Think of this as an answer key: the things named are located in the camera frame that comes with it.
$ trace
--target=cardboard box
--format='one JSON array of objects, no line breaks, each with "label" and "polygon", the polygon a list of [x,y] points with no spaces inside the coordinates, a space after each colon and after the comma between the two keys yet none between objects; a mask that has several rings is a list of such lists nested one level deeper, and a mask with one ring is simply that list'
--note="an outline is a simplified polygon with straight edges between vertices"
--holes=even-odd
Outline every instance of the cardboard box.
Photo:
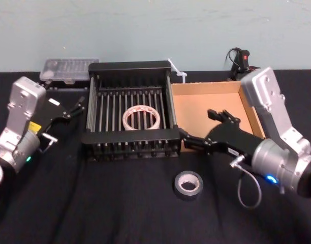
[{"label": "cardboard box", "polygon": [[[193,136],[205,137],[219,121],[208,118],[207,110],[226,109],[240,118],[240,128],[265,137],[256,111],[250,107],[240,81],[172,84],[177,124]],[[181,151],[189,151],[183,144]]]}]

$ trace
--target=black wire rack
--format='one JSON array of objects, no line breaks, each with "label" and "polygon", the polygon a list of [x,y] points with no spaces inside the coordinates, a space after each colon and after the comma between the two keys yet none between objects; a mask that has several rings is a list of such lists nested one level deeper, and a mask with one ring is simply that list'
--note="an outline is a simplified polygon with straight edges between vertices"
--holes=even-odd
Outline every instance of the black wire rack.
[{"label": "black wire rack", "polygon": [[[89,66],[90,94],[86,132],[82,143],[97,159],[176,156],[180,136],[171,93],[171,66],[167,61],[94,63]],[[160,115],[160,127],[153,116],[137,112],[125,131],[124,112],[135,105],[147,105]]]}]

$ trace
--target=clear plastic container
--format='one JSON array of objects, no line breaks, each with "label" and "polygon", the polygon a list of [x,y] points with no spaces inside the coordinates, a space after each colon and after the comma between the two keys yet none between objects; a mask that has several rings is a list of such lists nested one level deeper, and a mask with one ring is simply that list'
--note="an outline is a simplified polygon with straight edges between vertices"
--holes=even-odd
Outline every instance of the clear plastic container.
[{"label": "clear plastic container", "polygon": [[88,67],[98,63],[98,58],[55,58],[48,59],[39,78],[42,81],[64,81],[74,84],[79,80],[90,80]]}]

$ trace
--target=wall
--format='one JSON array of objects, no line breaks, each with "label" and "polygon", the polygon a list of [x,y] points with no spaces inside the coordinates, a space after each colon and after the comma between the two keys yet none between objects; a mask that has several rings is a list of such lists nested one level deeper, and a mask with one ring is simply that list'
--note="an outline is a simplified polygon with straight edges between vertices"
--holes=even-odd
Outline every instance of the wall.
[{"label": "wall", "polygon": [[0,71],[49,57],[222,70],[235,46],[251,65],[311,68],[311,0],[0,0]]}]

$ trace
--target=blue led light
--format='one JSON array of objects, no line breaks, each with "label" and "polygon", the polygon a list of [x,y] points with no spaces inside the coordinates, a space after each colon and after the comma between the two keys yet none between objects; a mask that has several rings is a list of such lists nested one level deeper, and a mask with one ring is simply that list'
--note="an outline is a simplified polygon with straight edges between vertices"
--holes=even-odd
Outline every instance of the blue led light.
[{"label": "blue led light", "polygon": [[274,184],[277,184],[277,180],[272,175],[266,176],[266,179]]}]

